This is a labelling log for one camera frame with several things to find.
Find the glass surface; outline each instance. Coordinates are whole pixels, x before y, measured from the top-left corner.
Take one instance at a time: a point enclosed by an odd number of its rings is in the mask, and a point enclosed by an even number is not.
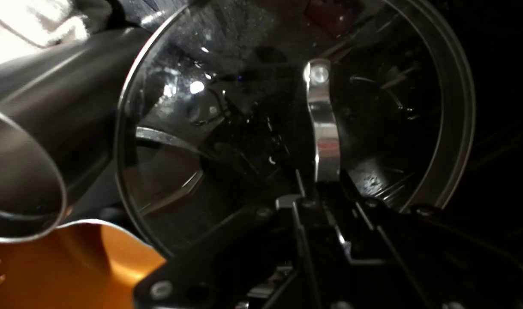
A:
[[[237,209],[297,191],[295,169],[313,185],[311,58],[331,61],[342,164],[361,191],[397,209],[446,203],[469,154],[474,94],[431,6],[208,0],[162,25],[124,88],[119,178],[146,233],[177,252]]]

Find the white cloth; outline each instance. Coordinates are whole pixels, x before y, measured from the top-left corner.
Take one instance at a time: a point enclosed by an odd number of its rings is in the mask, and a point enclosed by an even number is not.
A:
[[[105,28],[107,0],[0,0],[0,63]]]

